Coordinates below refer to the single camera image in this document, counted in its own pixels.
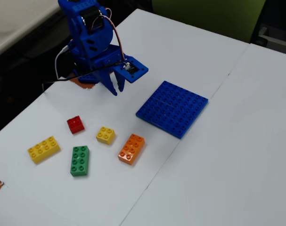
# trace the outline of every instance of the red wire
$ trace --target red wire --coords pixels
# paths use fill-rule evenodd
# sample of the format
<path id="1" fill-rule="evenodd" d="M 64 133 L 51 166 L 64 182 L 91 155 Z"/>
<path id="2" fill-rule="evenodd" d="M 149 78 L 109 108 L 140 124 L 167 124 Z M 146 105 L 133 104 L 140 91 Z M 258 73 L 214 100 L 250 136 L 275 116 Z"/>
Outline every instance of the red wire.
<path id="1" fill-rule="evenodd" d="M 113 23 L 113 22 L 111 21 L 111 19 L 109 19 L 107 16 L 105 16 L 105 15 L 100 15 L 100 16 L 106 18 L 106 19 L 109 21 L 109 23 L 111 24 L 111 26 L 113 27 L 113 30 L 114 30 L 115 35 L 116 35 L 116 37 L 117 37 L 117 39 L 118 39 L 118 42 L 119 42 L 122 59 L 123 59 L 123 61 L 126 61 L 125 56 L 124 56 L 124 53 L 123 53 L 123 49 L 122 49 L 122 44 L 121 44 L 121 41 L 120 41 L 120 37 L 119 37 L 119 35 L 118 35 L 118 32 L 117 32 L 117 30 L 116 30 L 116 28 L 115 28 L 114 23 Z M 93 26 L 94 26 L 94 24 L 95 24 L 95 21 L 96 21 L 97 19 L 98 19 L 98 17 L 97 17 L 97 18 L 94 20 L 94 22 L 92 23 L 91 29 L 93 28 Z"/>
<path id="2" fill-rule="evenodd" d="M 106 7 L 105 10 L 109 10 L 109 11 L 110 11 L 110 17 L 109 17 L 109 19 L 111 19 L 111 16 L 112 16 L 112 13 L 113 13 L 113 12 L 112 12 L 111 9 L 108 8 L 108 7 Z"/>

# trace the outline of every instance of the lego baseplate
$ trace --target lego baseplate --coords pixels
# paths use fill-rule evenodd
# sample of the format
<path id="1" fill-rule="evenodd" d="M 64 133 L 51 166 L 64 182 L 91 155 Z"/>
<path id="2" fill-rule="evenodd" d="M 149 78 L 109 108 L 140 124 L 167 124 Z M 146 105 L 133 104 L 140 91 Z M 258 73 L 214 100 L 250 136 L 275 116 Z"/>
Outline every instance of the lego baseplate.
<path id="1" fill-rule="evenodd" d="M 181 139 L 208 99 L 164 81 L 136 116 Z"/>

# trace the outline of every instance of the red lego brick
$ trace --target red lego brick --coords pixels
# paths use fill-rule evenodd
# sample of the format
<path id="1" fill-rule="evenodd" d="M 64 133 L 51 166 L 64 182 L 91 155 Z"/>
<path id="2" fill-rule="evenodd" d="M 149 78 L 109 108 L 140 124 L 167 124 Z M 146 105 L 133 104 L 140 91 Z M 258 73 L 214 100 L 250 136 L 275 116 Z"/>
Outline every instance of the red lego brick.
<path id="1" fill-rule="evenodd" d="M 75 134 L 77 132 L 80 132 L 81 130 L 84 130 L 84 126 L 79 116 L 76 116 L 72 119 L 67 120 L 67 124 L 72 134 Z"/>

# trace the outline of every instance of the black cable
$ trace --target black cable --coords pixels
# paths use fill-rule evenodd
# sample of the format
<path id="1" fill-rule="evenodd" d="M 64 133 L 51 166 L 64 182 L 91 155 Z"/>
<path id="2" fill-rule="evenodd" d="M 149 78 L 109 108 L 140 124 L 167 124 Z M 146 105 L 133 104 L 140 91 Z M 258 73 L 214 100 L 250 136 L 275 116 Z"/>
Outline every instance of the black cable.
<path id="1" fill-rule="evenodd" d="M 91 74 L 93 72 L 96 72 L 96 71 L 99 71 L 99 70 L 102 70 L 102 69 L 105 69 L 105 68 L 108 68 L 108 67 L 111 67 L 111 66 L 120 65 L 120 64 L 124 64 L 124 62 L 118 62 L 118 63 L 114 63 L 114 64 L 111 64 L 111 65 L 107 65 L 107 66 L 103 66 L 103 67 L 100 67 L 100 68 L 96 68 L 96 69 L 90 71 L 87 74 L 77 75 L 77 76 L 74 76 L 74 77 L 71 77 L 71 78 L 68 78 L 68 79 L 57 79 L 57 80 L 52 80 L 52 81 L 45 81 L 45 82 L 42 83 L 42 92 L 44 92 L 44 84 L 46 84 L 46 83 L 55 83 L 57 81 L 70 81 L 72 79 L 77 79 L 77 78 L 80 78 L 82 76 Z"/>

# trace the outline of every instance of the yellow lego brick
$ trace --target yellow lego brick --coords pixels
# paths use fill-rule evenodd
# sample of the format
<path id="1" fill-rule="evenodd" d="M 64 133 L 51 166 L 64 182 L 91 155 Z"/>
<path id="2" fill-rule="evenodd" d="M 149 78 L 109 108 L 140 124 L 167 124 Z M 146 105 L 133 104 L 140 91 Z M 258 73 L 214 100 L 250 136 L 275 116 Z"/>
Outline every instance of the yellow lego brick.
<path id="1" fill-rule="evenodd" d="M 98 142 L 101 142 L 107 145 L 111 144 L 114 137 L 115 137 L 114 130 L 106 128 L 106 127 L 102 127 L 96 136 Z"/>
<path id="2" fill-rule="evenodd" d="M 57 144 L 55 138 L 51 136 L 34 147 L 31 147 L 28 152 L 33 162 L 39 163 L 59 150 L 59 145 Z"/>

